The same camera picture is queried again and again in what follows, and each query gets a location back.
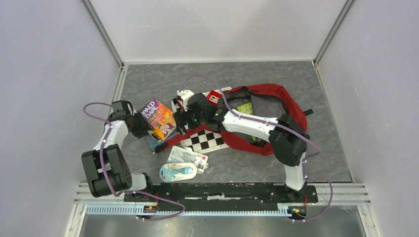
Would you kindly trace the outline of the purple colourful book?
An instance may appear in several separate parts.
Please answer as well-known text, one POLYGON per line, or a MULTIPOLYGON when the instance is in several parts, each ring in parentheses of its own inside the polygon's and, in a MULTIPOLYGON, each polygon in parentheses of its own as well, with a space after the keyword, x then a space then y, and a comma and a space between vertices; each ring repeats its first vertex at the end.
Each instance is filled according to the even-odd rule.
POLYGON ((148 132, 157 142, 164 141, 176 130, 173 112, 157 99, 147 103, 140 114, 151 126, 148 132))

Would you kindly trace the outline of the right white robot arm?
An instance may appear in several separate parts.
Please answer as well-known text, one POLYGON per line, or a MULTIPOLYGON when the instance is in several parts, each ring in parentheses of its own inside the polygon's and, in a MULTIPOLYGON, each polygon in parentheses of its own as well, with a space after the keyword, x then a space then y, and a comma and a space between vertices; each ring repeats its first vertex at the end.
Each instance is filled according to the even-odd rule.
POLYGON ((305 196, 302 159, 306 155, 308 137, 290 116, 266 118, 233 110, 225 103, 213 105, 204 94, 178 90, 172 101, 176 130, 185 135, 201 125, 215 132, 242 133, 268 142, 276 159, 286 172, 286 197, 299 201, 305 196))

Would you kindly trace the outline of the green treehouse book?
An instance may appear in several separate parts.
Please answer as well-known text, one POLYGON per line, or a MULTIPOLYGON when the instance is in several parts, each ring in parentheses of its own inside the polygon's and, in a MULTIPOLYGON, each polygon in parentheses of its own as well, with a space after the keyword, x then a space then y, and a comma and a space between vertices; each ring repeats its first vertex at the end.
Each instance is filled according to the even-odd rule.
POLYGON ((238 106, 237 111, 243 114, 252 115, 253 114, 252 102, 248 102, 248 103, 238 106))

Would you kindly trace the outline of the red student backpack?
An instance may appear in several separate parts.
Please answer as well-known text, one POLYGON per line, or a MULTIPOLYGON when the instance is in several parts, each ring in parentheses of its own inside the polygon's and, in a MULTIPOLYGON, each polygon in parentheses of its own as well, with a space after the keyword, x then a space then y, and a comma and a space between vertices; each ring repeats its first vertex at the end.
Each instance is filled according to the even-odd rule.
MULTIPOLYGON (((237 107, 252 102, 253 115, 267 118, 280 118, 283 114, 291 116, 299 127, 306 131, 306 117, 313 114, 313 110, 303 111, 295 102, 287 90, 278 84, 265 83, 248 86, 238 86, 235 88, 224 87, 221 90, 227 98, 231 108, 237 110, 237 107)), ((249 135, 241 133, 219 132, 228 148, 233 145, 235 149, 261 154, 263 156, 273 153, 271 146, 259 139, 252 138, 249 135)), ((165 142, 156 147, 154 153, 159 153, 168 148, 165 142)))

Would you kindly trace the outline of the dark blue book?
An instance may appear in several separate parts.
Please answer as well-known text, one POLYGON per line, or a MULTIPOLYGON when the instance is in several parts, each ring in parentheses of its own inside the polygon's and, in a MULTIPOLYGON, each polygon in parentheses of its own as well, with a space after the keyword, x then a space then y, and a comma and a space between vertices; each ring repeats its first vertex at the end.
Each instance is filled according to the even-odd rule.
POLYGON ((169 139, 173 138, 177 134, 178 134, 178 132, 177 131, 174 131, 165 140, 159 140, 159 141, 157 141, 153 136, 151 136, 150 134, 148 134, 146 136, 146 140, 148 142, 148 145, 149 145, 151 151, 154 152, 155 149, 156 149, 156 147, 158 147, 163 142, 168 141, 169 139))

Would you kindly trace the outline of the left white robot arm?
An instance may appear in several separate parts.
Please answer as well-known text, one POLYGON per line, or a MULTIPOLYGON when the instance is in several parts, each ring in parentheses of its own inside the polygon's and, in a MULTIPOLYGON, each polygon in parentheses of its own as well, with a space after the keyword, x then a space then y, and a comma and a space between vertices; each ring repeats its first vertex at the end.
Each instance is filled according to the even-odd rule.
POLYGON ((96 198, 136 193, 143 201, 150 201, 155 196, 151 178, 146 173, 131 173, 121 147, 129 134, 142 138, 151 127, 129 101, 115 101, 109 107, 112 112, 108 118, 88 114, 104 122, 100 141, 81 156, 89 190, 96 198))

